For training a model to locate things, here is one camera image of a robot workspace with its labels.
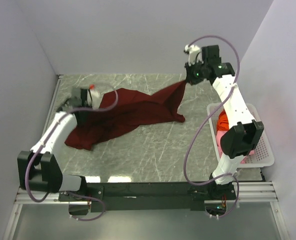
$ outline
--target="pink cloth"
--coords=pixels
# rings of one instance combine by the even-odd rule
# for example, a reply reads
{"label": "pink cloth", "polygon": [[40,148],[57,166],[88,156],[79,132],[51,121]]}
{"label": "pink cloth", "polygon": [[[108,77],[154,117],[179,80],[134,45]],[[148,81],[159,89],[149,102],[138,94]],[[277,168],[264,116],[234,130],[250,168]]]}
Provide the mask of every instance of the pink cloth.
{"label": "pink cloth", "polygon": [[[216,135],[216,142],[217,142],[217,147],[218,147],[218,152],[219,152],[219,157],[221,158],[223,155],[223,150],[222,147],[220,146],[220,139],[222,139],[222,136],[226,133],[227,131],[218,131],[217,135]],[[249,155],[253,155],[255,154],[254,150],[251,150]],[[246,163],[246,158],[247,156],[245,156],[243,158],[243,160],[241,161],[241,164],[245,164]]]}

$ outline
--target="red garment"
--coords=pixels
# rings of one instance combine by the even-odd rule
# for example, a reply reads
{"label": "red garment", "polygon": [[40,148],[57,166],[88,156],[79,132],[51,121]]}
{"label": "red garment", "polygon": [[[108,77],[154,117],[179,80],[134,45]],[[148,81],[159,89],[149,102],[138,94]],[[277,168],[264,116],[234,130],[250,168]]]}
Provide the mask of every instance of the red garment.
{"label": "red garment", "polygon": [[[140,125],[166,122],[183,123],[185,118],[177,113],[185,92],[186,82],[180,81],[153,95],[120,88],[117,106],[107,112],[91,112],[85,124],[77,126],[68,136],[66,145],[76,149],[91,150],[102,143],[131,132]],[[106,93],[100,108],[115,101],[113,91]]]}

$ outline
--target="white wall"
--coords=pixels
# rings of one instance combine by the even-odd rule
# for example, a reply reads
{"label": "white wall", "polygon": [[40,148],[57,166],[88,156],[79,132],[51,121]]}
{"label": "white wall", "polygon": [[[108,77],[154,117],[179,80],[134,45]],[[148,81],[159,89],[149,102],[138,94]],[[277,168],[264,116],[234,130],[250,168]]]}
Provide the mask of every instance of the white wall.
{"label": "white wall", "polygon": [[273,0],[17,1],[55,72],[85,74],[184,73],[185,45],[205,34],[229,39],[242,57]]}
{"label": "white wall", "polygon": [[17,155],[41,136],[56,75],[14,0],[0,0],[0,239],[19,186]]}
{"label": "white wall", "polygon": [[264,123],[275,164],[272,180],[296,240],[296,0],[274,0],[241,62],[239,86]]}

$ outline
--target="table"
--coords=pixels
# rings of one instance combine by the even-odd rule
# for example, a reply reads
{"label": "table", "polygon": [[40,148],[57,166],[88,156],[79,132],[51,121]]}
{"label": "table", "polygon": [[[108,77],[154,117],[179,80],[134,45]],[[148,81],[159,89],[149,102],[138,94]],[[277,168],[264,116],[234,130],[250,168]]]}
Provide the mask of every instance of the table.
{"label": "table", "polygon": [[[61,75],[54,93],[47,125],[57,107],[70,96],[72,87],[108,83],[118,88],[153,94],[183,79],[180,74],[79,74]],[[102,89],[103,93],[111,91]],[[88,176],[93,182],[178,182],[185,181],[183,162],[187,147],[207,116],[207,105],[220,99],[209,82],[187,85],[178,112],[184,123],[168,122],[140,126],[118,138],[94,146],[92,151],[62,146],[57,157],[66,174]],[[206,181],[218,161],[209,123],[200,132],[188,159],[187,174],[192,181]],[[240,181],[262,181],[260,168],[238,169]]]}

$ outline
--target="gray floor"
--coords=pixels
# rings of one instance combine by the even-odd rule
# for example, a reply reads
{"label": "gray floor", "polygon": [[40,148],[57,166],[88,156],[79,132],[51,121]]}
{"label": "gray floor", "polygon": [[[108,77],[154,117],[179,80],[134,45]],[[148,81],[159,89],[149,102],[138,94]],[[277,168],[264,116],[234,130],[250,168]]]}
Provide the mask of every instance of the gray floor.
{"label": "gray floor", "polygon": [[[89,74],[64,75],[56,93],[54,108],[70,95],[71,88],[109,83],[115,88],[138,90],[146,94],[182,79],[179,74]],[[99,88],[104,93],[108,88]],[[57,156],[63,172],[92,177],[95,182],[175,182],[185,181],[183,161],[187,146],[207,116],[207,105],[220,99],[209,82],[186,86],[178,112],[184,123],[169,122],[140,126],[121,137],[100,143],[92,151],[63,146]],[[201,131],[190,153],[187,171],[193,181],[206,181],[217,167],[210,126]],[[241,181],[261,181],[259,168],[239,169]]]}
{"label": "gray floor", "polygon": [[91,222],[67,205],[25,205],[14,240],[280,240],[269,203],[241,203],[220,219],[189,210],[109,211]]}

